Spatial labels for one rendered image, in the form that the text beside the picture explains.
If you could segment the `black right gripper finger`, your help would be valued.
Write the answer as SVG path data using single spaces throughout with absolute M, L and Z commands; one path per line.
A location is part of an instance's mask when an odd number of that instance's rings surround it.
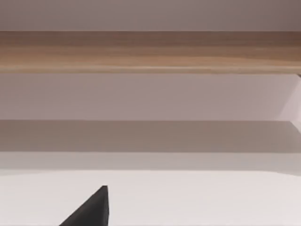
M 109 190 L 100 187 L 59 226 L 109 226 Z

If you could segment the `wooden shelf board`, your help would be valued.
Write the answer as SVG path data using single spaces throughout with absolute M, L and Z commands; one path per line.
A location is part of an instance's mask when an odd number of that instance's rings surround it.
M 301 32 L 0 32 L 0 73 L 301 74 Z

